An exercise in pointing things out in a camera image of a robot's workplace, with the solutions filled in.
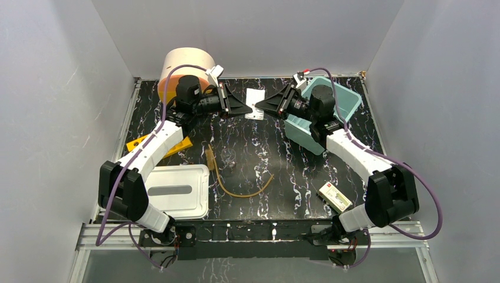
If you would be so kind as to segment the white paper packet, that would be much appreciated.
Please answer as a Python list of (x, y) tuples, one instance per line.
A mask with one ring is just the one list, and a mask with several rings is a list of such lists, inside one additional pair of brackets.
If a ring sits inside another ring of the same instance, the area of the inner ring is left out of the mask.
[(264, 112), (258, 109), (256, 103), (265, 99), (265, 90), (247, 88), (245, 104), (252, 109), (251, 113), (245, 114), (244, 117), (250, 120), (263, 120)]

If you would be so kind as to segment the teal plastic bin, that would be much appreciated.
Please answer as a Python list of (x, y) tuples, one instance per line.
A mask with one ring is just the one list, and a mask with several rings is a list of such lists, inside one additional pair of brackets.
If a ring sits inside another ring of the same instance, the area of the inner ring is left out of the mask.
[[(340, 111), (340, 116), (345, 120), (349, 119), (356, 112), (361, 104), (361, 95), (351, 91), (337, 83), (335, 85), (335, 90), (337, 93), (337, 102), (334, 106), (334, 115), (338, 118), (337, 108)], [(327, 93), (333, 95), (331, 80), (325, 77), (315, 77), (307, 84), (305, 89), (301, 91), (301, 95), (309, 99), (314, 88), (321, 86), (321, 89), (327, 90)], [(310, 134), (310, 121), (299, 118), (290, 114), (284, 122), (285, 124), (285, 136), (298, 144), (299, 146), (307, 149), (314, 155), (321, 155), (325, 148), (322, 145), (314, 141)]]

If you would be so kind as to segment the brown test tube brush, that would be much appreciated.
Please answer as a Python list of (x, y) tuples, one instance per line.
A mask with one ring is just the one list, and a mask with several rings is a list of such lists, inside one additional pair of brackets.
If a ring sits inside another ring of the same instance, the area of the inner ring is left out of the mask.
[(213, 151), (211, 151), (210, 149), (207, 149), (205, 151), (205, 155), (206, 155), (206, 161), (207, 161), (207, 167), (210, 171), (214, 170), (215, 169), (215, 164), (214, 164), (214, 155), (213, 155)]

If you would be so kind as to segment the tan rubber tube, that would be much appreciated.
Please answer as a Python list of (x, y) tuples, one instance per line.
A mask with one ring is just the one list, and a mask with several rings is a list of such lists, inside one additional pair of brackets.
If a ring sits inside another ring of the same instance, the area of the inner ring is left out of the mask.
[(235, 167), (232, 170), (223, 169), (221, 160), (222, 149), (219, 150), (211, 144), (208, 145), (207, 149), (213, 151), (215, 169), (211, 172), (215, 175), (216, 184), (222, 189), (224, 194), (232, 198), (254, 198), (262, 194), (275, 179), (274, 174), (270, 172), (262, 173), (258, 170), (254, 170), (255, 178), (253, 179), (251, 175), (245, 172), (247, 167), (246, 162), (238, 160), (237, 153)]

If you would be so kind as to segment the white bin lid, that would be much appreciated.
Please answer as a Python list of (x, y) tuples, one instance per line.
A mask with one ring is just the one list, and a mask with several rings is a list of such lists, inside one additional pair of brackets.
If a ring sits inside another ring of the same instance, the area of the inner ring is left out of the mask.
[(145, 185), (150, 204), (176, 220), (208, 214), (209, 169), (204, 164), (155, 167)]

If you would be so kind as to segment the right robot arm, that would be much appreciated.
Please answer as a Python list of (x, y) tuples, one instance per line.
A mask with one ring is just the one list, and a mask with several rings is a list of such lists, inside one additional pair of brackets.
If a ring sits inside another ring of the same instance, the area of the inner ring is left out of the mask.
[(415, 179), (409, 170), (369, 153), (368, 147), (345, 130), (347, 123), (340, 118), (334, 87), (316, 86), (305, 98), (289, 84), (255, 106), (281, 120), (293, 115), (310, 121), (314, 141), (349, 165), (367, 186), (364, 203), (335, 215), (330, 228), (312, 233), (314, 239), (347, 244), (357, 231), (383, 228), (419, 210)]

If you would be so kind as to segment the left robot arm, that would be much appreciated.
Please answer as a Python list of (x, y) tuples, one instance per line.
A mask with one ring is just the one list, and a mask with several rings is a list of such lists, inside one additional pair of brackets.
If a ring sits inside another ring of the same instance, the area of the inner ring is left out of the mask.
[(110, 213), (152, 231), (161, 245), (173, 243), (175, 219), (150, 203), (145, 185), (149, 174), (173, 146), (189, 135), (199, 118), (215, 113), (233, 118), (252, 112), (226, 84), (203, 88), (194, 75), (181, 76), (175, 92), (163, 108), (162, 119), (145, 140), (118, 161), (101, 165), (98, 205), (105, 213), (96, 240), (98, 246), (109, 237), (104, 228)]

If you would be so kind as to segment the cream orange cylindrical container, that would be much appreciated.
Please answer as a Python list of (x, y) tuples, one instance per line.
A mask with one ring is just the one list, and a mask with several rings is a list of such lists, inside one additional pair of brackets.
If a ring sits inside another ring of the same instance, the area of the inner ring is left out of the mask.
[[(183, 67), (176, 70), (170, 77), (167, 84), (167, 94), (165, 97), (165, 84), (167, 76), (170, 72), (180, 65), (197, 65), (204, 69), (200, 70), (193, 67)], [(157, 85), (157, 93), (162, 103), (168, 103), (176, 95), (176, 87), (179, 79), (184, 75), (194, 75), (200, 81), (202, 90), (205, 90), (209, 85), (215, 85), (212, 79), (209, 79), (206, 70), (210, 70), (215, 66), (214, 59), (206, 51), (193, 48), (182, 47), (171, 50), (165, 57), (160, 81)]]

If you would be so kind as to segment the white red box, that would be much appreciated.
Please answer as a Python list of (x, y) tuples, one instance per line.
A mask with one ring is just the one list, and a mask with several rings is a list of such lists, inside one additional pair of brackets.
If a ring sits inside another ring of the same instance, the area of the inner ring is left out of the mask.
[(318, 191), (320, 197), (325, 200), (337, 213), (343, 213), (353, 203), (331, 182), (325, 183)]

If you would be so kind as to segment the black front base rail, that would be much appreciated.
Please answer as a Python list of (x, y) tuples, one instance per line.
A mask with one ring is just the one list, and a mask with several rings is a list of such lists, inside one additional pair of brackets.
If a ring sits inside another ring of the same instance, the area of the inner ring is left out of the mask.
[(309, 258), (351, 265), (367, 243), (362, 232), (339, 238), (330, 220), (177, 221), (163, 233), (145, 230), (139, 244), (180, 249), (181, 260), (205, 258)]

